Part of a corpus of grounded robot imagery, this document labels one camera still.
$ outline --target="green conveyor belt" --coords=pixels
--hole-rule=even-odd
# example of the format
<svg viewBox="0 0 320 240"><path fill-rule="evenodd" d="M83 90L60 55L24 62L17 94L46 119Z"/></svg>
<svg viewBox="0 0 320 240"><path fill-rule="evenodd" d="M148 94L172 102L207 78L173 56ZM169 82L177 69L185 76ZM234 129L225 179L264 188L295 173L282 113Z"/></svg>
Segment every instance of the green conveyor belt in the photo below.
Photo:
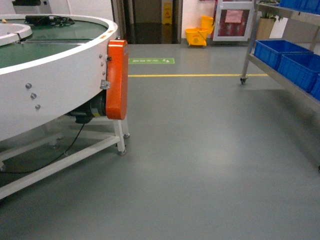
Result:
<svg viewBox="0 0 320 240"><path fill-rule="evenodd" d="M10 20L10 23L24 24L24 20ZM78 44L58 42L89 41L97 38L108 28L91 22L75 21L70 26L31 26L32 35L25 43L12 43L0 46L0 68L10 67L45 58L78 47ZM35 43L28 41L55 41Z"/></svg>
<svg viewBox="0 0 320 240"><path fill-rule="evenodd" d="M25 24L24 20L10 20L9 23ZM97 23L75 21L70 26L31 26L32 35L28 40L77 40L87 41L99 37L108 30L107 27Z"/></svg>
<svg viewBox="0 0 320 240"><path fill-rule="evenodd" d="M0 47L0 68L27 63L58 54L79 45L75 44L9 44Z"/></svg>

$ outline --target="black cable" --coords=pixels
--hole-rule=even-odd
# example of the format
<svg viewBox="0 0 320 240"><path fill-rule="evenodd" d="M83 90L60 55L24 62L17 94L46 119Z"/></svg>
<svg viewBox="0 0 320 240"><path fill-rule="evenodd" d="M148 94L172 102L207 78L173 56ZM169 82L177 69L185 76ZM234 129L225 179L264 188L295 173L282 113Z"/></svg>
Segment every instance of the black cable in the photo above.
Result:
<svg viewBox="0 0 320 240"><path fill-rule="evenodd" d="M71 145L63 152L61 153L58 157L56 157L55 159L53 159L52 161L50 161L49 163L47 163L44 166L38 167L34 170L30 170L30 171L0 171L0 174L31 174L34 173L35 171L38 171L40 169L43 169L47 166L49 166L50 164L54 163L55 161L57 161L59 158L61 158L63 155L68 156L68 151L71 149L71 147L75 144L77 138L79 137L82 129L84 128L85 123L82 125L82 127L80 128L78 134L76 135L75 139L73 140L73 142L71 143Z"/></svg>
<svg viewBox="0 0 320 240"><path fill-rule="evenodd" d="M58 16L58 15L46 15L41 17L40 19L37 19L39 17L37 16L30 16L30 19L24 21L25 24L33 24L34 26L58 26L58 27L64 27L64 26L70 26L75 24L75 21L71 19L70 17L66 16Z"/></svg>

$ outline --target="orange motor cover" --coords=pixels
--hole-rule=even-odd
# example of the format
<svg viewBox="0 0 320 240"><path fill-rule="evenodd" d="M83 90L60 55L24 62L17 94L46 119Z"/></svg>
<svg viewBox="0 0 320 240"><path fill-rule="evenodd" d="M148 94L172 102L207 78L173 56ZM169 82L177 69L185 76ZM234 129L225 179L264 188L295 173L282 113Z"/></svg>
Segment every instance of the orange motor cover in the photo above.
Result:
<svg viewBox="0 0 320 240"><path fill-rule="evenodd" d="M108 44L105 112L109 119L123 120L127 114L129 46L126 40L110 40Z"/></svg>

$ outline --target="dark floor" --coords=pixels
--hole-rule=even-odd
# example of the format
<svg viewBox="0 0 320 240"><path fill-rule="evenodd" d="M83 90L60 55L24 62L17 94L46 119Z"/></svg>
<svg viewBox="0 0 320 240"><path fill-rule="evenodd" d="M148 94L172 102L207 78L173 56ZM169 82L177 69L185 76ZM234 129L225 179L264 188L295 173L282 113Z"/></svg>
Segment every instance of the dark floor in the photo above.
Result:
<svg viewBox="0 0 320 240"><path fill-rule="evenodd" d="M129 44L178 44L177 30L172 24L135 23L127 30Z"/></svg>

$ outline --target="stainless steel shelf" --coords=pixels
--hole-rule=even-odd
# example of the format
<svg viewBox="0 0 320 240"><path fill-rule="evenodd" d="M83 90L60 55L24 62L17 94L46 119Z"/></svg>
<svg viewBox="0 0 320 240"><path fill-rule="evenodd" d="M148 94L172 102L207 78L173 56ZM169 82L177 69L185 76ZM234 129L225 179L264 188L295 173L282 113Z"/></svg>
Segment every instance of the stainless steel shelf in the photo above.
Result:
<svg viewBox="0 0 320 240"><path fill-rule="evenodd" d="M278 4L260 3L257 5L258 11L268 12L280 17L297 20L299 22L320 26L320 15L297 11L291 8L280 7Z"/></svg>
<svg viewBox="0 0 320 240"><path fill-rule="evenodd" d="M271 78L273 78L276 82L278 82L282 87L287 89L291 94L293 94L297 99L301 102L307 104L311 109L315 112L320 113L320 101L315 99L309 93L302 90L300 87L292 83L286 77L281 75L279 72L265 64L263 61L255 57L253 54L249 54L247 59L255 64L258 68L268 74Z"/></svg>

